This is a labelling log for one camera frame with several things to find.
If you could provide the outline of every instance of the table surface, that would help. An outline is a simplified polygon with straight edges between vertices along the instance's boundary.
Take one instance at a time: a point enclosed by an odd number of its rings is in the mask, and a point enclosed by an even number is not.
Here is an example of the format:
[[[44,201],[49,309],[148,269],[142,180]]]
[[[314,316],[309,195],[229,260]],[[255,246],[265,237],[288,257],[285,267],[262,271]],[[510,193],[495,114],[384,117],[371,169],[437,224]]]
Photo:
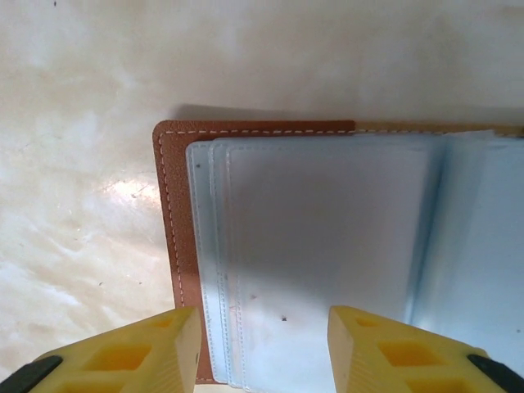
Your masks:
[[[524,123],[523,22],[521,0],[2,2],[0,379],[173,306],[158,121]]]

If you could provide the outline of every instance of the white marble surface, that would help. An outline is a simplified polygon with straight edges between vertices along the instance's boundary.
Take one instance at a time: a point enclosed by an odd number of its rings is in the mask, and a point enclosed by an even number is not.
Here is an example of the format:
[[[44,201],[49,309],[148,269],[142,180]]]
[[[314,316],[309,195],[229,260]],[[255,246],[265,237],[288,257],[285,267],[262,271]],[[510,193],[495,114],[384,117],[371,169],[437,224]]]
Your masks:
[[[172,306],[160,120],[524,122],[522,0],[4,0],[0,48],[0,379]]]

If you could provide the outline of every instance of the leather wallet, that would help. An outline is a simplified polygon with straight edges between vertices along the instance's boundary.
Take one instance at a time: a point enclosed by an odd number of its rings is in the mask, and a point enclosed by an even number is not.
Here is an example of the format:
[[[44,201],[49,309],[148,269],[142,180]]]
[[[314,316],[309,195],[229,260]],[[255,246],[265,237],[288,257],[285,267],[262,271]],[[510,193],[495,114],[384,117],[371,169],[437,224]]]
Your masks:
[[[334,121],[177,121],[159,123],[153,133],[156,168],[164,216],[175,305],[199,308],[204,322],[201,280],[197,264],[197,246],[186,150],[194,142],[217,138],[321,137],[361,133],[455,133],[493,129],[497,134],[522,136],[523,129],[493,124],[413,124]],[[202,340],[197,383],[216,383],[206,338]]]

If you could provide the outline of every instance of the brown leather cover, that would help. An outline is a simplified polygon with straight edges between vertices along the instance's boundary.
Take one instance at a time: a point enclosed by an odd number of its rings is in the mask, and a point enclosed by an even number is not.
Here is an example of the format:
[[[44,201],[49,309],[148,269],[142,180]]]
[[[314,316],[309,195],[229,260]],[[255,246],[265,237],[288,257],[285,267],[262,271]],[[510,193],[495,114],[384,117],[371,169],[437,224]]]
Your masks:
[[[524,129],[493,124],[413,124],[342,121],[189,121],[166,120],[155,127],[153,145],[165,233],[177,307],[193,305],[204,322],[197,249],[187,180],[186,148],[195,141],[216,138],[307,137],[352,133],[454,133],[494,129],[497,134],[523,136]],[[211,372],[206,329],[196,383],[215,383]]]

